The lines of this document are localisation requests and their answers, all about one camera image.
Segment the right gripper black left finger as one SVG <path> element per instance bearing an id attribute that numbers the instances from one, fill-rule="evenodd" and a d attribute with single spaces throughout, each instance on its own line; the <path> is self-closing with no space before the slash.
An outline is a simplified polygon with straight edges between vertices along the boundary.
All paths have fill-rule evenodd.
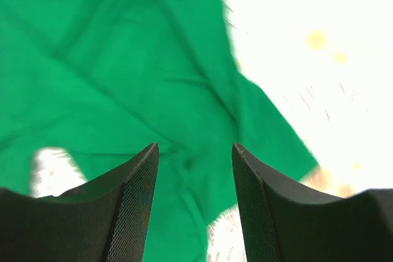
<path id="1" fill-rule="evenodd" d="M 1 189 L 2 261 L 141 261 L 159 148 L 62 195 L 32 198 Z"/>

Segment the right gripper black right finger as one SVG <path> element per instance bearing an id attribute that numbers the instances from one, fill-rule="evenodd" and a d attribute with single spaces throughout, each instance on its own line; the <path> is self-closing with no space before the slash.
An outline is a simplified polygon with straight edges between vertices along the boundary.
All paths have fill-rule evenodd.
<path id="1" fill-rule="evenodd" d="M 339 198 L 232 148 L 248 261 L 392 261 L 392 190 Z"/>

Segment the green t-shirt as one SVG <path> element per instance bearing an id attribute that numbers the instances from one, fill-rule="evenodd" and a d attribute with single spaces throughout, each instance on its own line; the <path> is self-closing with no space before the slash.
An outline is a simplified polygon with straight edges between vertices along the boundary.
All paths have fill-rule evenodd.
<path id="1" fill-rule="evenodd" d="M 88 179 L 160 148 L 144 261 L 205 261 L 243 144 L 295 180 L 317 161 L 239 72 L 222 0 L 1 0 L 1 185 L 66 149 Z"/>

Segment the floral patterned table mat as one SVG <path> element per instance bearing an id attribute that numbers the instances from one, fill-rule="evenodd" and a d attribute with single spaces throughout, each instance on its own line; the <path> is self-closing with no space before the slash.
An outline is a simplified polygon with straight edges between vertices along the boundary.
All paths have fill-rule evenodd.
<path id="1" fill-rule="evenodd" d="M 392 0 L 222 0 L 231 53 L 317 166 L 300 181 L 347 196 L 385 187 L 392 171 Z M 34 159 L 31 194 L 58 196 L 88 178 L 64 148 Z M 245 261 L 238 206 L 207 229 L 205 261 Z"/>

